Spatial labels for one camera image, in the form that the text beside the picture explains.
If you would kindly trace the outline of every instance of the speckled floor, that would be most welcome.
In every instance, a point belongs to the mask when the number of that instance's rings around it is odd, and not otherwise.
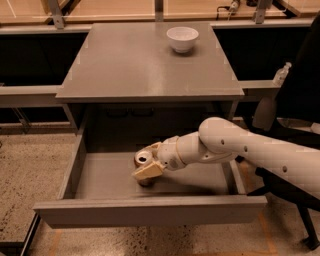
[[[36,201],[57,196],[71,156],[73,134],[0,135],[0,242],[23,241]],[[250,189],[261,184],[241,164]],[[320,255],[301,244],[306,231],[294,205],[267,195],[248,224],[53,230],[44,222],[29,255]],[[320,214],[311,212],[320,236]]]

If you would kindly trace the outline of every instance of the chair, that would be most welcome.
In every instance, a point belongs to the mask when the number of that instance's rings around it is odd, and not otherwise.
[[[268,112],[268,109],[265,108],[266,105],[274,109],[273,114],[270,111]],[[256,129],[255,125],[259,124],[257,120],[261,117],[261,123],[268,123],[263,118],[269,118],[270,122],[273,122],[272,126],[269,125],[266,129],[260,129],[263,128],[260,126],[258,127],[259,129]],[[258,105],[253,118],[254,125],[249,125],[249,129],[251,128],[253,132],[263,133],[263,135],[269,137],[287,140],[304,146],[319,148],[320,136],[318,134],[284,128],[277,122],[275,117],[295,118],[311,123],[320,123],[320,13],[314,19],[278,95],[275,99],[264,100],[264,103]],[[257,168],[256,175],[263,178],[264,186],[248,195],[264,195],[271,192],[275,196],[296,204],[309,235],[303,242],[310,250],[316,249],[320,242],[308,208],[320,211],[320,200],[266,169]]]

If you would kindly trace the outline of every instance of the drawer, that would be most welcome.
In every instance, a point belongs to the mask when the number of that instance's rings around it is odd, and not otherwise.
[[[165,171],[150,187],[132,177],[135,152],[194,132],[207,115],[203,106],[88,106],[58,199],[34,210],[52,228],[252,221],[267,201],[246,196],[234,161]]]

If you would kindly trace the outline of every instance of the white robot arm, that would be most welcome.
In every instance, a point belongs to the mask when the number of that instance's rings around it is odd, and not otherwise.
[[[225,119],[202,122],[198,132],[175,136],[135,155],[138,181],[178,170],[191,163],[227,162],[242,156],[320,199],[320,151],[257,135]]]

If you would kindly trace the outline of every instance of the white bowl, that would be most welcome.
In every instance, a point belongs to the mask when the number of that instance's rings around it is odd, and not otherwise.
[[[185,53],[192,49],[199,36],[193,28],[175,27],[167,31],[170,46],[178,53]]]

